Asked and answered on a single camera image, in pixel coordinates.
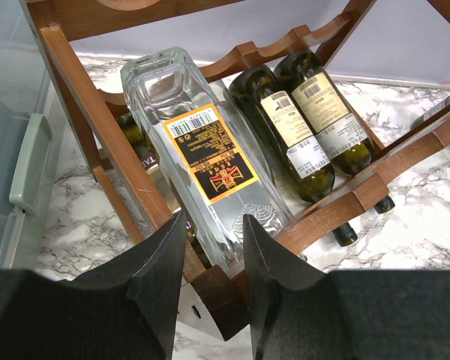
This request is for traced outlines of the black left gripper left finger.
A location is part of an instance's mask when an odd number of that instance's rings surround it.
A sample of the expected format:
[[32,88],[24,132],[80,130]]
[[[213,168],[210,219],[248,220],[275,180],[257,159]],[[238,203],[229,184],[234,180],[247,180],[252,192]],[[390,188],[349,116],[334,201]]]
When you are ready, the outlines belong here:
[[0,270],[0,359],[170,359],[185,216],[74,280]]

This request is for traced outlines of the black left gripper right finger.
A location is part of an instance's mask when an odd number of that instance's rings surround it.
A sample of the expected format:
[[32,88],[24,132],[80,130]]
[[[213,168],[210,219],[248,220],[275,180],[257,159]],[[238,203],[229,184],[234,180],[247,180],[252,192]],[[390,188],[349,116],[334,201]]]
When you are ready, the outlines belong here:
[[325,273],[243,222],[255,359],[450,359],[450,271]]

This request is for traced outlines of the dark green wine bottle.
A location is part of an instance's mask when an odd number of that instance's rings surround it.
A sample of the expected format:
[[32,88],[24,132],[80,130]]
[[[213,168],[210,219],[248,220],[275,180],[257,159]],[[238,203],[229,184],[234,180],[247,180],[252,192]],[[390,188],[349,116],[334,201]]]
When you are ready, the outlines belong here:
[[371,164],[371,138],[314,52],[305,49],[286,56],[274,68],[274,75],[290,92],[337,169],[355,176]]
[[335,171],[302,112],[266,65],[243,71],[230,84],[233,100],[276,155],[300,198],[316,203],[332,192]]

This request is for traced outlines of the clear bottle black cap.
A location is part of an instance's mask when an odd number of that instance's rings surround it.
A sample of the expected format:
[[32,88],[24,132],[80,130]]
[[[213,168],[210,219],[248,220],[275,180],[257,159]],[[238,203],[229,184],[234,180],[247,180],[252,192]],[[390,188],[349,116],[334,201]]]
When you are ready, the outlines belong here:
[[184,49],[127,62],[121,83],[127,107],[151,140],[212,265],[229,269],[241,260],[245,215],[272,236],[292,220],[226,86],[207,82]]

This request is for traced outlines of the green bottle brown label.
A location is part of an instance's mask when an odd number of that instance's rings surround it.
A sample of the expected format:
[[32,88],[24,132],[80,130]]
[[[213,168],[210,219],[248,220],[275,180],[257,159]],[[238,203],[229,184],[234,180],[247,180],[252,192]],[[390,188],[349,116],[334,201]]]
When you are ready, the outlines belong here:
[[147,174],[151,177],[158,192],[166,202],[169,210],[175,214],[181,209],[179,201],[161,172],[158,155],[148,138],[143,136],[132,115],[126,113],[115,119],[123,134],[131,144]]

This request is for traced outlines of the green bottle silver foil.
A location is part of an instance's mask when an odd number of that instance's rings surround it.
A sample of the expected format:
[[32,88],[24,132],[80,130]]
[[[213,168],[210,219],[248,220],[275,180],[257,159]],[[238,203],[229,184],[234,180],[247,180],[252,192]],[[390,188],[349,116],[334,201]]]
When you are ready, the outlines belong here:
[[429,109],[427,112],[419,116],[410,126],[410,130],[413,130],[417,128],[419,125],[421,125],[423,122],[428,120],[431,116],[434,116],[439,111],[443,110],[445,107],[450,105],[450,95],[437,105],[433,106],[431,109]]

